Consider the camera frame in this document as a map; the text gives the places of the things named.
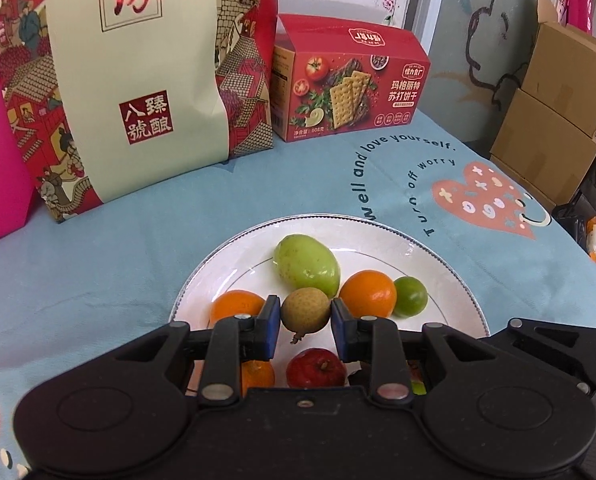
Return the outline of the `blue printed tablecloth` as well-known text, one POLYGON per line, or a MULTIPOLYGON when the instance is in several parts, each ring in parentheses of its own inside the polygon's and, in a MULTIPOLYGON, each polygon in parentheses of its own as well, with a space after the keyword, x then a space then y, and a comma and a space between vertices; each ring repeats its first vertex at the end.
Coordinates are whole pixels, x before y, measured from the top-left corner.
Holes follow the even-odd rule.
POLYGON ((0 239, 0 479, 26 470, 12 416, 27 391, 164 324, 213 248, 274 218, 348 214, 415 237, 458 272, 492 330, 513 316, 596 326, 596 266, 560 226, 521 236, 441 207, 438 182, 489 169, 417 114, 405 127, 278 142, 63 223, 37 209, 0 239))

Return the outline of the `white ceramic plate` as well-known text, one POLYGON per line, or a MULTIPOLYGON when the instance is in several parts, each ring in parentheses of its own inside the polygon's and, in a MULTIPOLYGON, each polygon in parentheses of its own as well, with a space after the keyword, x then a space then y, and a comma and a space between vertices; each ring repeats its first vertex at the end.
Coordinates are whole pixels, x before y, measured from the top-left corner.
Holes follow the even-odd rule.
POLYGON ((473 337, 489 333, 475 296, 443 258, 389 226, 338 214, 279 218, 233 236, 196 266, 171 317, 204 330, 212 326, 213 305, 224 295, 285 299, 296 289, 314 287, 335 297, 359 272, 374 274, 378 290, 404 276, 425 287, 425 309, 397 318, 402 330, 439 322, 473 337))

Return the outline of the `small red apple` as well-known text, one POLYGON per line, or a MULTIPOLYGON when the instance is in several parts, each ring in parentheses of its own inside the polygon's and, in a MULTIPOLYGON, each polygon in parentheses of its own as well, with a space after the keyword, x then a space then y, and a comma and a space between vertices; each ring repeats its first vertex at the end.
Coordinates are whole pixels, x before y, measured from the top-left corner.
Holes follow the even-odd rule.
POLYGON ((322 348, 310 348, 294 356, 286 367, 286 382, 290 388, 337 388, 347 380, 345 364, 335 353, 322 348))

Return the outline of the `cardboard boxes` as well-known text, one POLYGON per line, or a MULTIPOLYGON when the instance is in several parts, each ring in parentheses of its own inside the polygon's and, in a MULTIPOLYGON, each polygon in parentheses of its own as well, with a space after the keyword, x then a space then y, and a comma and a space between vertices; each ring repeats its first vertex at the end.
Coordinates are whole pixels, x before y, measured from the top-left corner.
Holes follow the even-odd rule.
POLYGON ((596 38, 537 0, 538 36, 491 156, 554 205, 569 202, 596 157, 596 38))

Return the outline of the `green mango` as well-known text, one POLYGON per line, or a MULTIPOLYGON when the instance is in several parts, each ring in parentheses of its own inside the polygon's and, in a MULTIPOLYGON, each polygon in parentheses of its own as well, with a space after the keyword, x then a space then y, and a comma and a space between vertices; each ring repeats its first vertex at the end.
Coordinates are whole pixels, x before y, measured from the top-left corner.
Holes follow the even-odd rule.
POLYGON ((273 264, 291 289, 314 287, 334 298, 340 286, 340 266, 321 242, 304 234, 285 236, 275 247, 273 264))

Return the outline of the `orange front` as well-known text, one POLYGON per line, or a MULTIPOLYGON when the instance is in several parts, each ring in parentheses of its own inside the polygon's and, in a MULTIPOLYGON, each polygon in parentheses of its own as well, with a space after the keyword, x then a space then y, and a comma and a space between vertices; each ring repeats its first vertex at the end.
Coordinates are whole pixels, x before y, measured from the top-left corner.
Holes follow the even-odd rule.
POLYGON ((240 386, 242 396, 246 396, 250 388, 273 388, 275 372, 268 361, 247 361, 240 366, 240 386))

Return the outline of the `brown longan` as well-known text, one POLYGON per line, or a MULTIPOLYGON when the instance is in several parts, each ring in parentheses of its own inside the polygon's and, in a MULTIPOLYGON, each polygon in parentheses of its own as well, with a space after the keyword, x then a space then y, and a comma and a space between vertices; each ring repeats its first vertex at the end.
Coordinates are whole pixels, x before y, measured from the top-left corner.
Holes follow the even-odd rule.
POLYGON ((330 298, 314 287, 294 290, 281 305, 281 321, 292 332, 292 344, 322 330, 329 319, 330 298))

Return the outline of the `orange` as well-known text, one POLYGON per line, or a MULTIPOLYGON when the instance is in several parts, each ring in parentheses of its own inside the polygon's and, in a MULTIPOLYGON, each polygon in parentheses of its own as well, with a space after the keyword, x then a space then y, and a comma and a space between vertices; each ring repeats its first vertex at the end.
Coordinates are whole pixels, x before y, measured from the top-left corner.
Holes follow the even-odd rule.
POLYGON ((338 297, 354 318, 365 315, 389 318, 396 306, 397 291, 387 274, 364 270, 345 281, 338 297))
POLYGON ((273 388, 275 372, 268 361, 247 361, 240 366, 240 386, 242 396, 246 396, 250 388, 273 388))
POLYGON ((238 314, 257 316, 265 302, 266 300, 254 292, 241 289, 229 290, 213 301, 209 313, 209 326, 213 327, 224 318, 238 314))

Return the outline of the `red cracker box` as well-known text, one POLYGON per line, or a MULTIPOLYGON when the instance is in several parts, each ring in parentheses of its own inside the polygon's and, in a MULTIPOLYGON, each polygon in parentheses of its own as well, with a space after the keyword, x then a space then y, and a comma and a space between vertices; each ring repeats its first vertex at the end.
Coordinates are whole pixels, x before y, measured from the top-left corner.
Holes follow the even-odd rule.
POLYGON ((283 141, 411 122, 430 69, 412 32, 302 14, 278 24, 270 105, 283 141))

